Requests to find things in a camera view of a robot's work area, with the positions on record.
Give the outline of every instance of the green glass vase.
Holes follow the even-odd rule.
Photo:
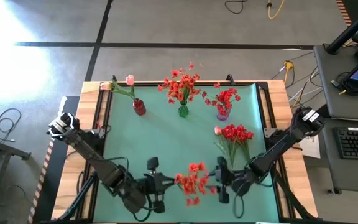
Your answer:
[[[186,118],[189,115],[189,109],[187,108],[187,100],[183,100],[180,102],[180,107],[178,109],[179,116],[182,118]]]

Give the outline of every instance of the black keyboard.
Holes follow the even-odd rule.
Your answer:
[[[358,128],[334,128],[342,159],[358,159]]]

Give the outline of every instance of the glass vase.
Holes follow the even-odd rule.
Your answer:
[[[179,116],[182,118],[186,118],[189,115],[189,109],[187,108],[187,100],[183,100],[180,102],[180,107],[178,109]]]
[[[144,103],[142,100],[135,98],[133,103],[134,110],[137,115],[142,116],[146,114],[146,107],[144,106]]]
[[[221,115],[219,112],[218,114],[216,115],[217,119],[220,120],[220,121],[225,121],[229,118],[229,115],[230,115],[230,109],[226,109],[226,115]]]

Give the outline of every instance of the green tabletop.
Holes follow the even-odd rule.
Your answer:
[[[213,86],[201,86],[209,95],[219,93]],[[188,164],[203,161],[208,170],[216,165],[216,158],[223,156],[213,144],[218,137],[214,127],[224,128],[229,124],[242,124],[254,132],[249,142],[250,155],[256,156],[265,152],[263,127],[257,100],[256,85],[236,86],[241,101],[233,102],[233,109],[227,121],[216,118],[215,107],[207,106],[201,95],[194,102],[188,103],[190,114],[186,118],[179,117],[180,104],[167,103],[166,93],[157,91],[157,87],[136,87],[136,96],[142,99],[147,108],[143,116],[137,116],[132,108],[132,100],[128,96],[114,95],[109,124],[111,131],[107,135],[104,157],[126,156],[129,159],[129,172],[134,178],[143,177],[147,173],[146,162],[158,156],[158,171],[169,177],[177,173],[185,174]],[[235,169],[242,169],[246,160],[237,152]],[[265,184],[271,184],[268,176]],[[209,184],[216,184],[210,178]],[[201,195],[198,206],[187,207],[184,193],[177,187],[170,187],[165,194],[165,213],[152,213],[147,222],[278,222],[278,211],[275,193],[272,187],[253,185],[243,197],[245,214],[236,219],[232,213],[234,193],[230,189],[230,204],[218,202],[218,195]],[[143,218],[145,210],[137,216]],[[119,197],[112,198],[102,186],[98,188],[94,222],[135,222]]]

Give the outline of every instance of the concrete floor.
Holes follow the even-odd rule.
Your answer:
[[[0,219],[24,223],[34,196],[41,163],[44,161],[49,122],[56,117],[62,96],[80,94],[92,47],[13,47],[14,42],[95,42],[107,0],[0,0],[0,114],[15,107],[23,117],[10,138],[14,147],[32,152],[32,160],[13,158],[4,186],[17,184],[26,197],[12,189],[0,202]],[[273,1],[277,7],[280,1]],[[263,1],[247,1],[239,15],[233,15],[221,0],[115,0],[103,42],[214,43],[214,44],[299,44],[330,42],[345,23],[335,0],[287,0],[274,20],[267,18]],[[192,61],[200,63],[202,79],[269,79],[285,60],[305,50],[255,49],[150,49],[101,48],[92,80],[159,80],[173,68]],[[298,80],[316,66],[314,55],[296,59]],[[295,94],[303,82],[288,89]],[[309,85],[307,91],[316,87]],[[308,100],[314,94],[303,97]],[[323,105],[323,94],[308,104]],[[318,212],[328,220],[358,223],[358,192],[335,199],[323,194],[331,186],[329,172],[308,167]]]

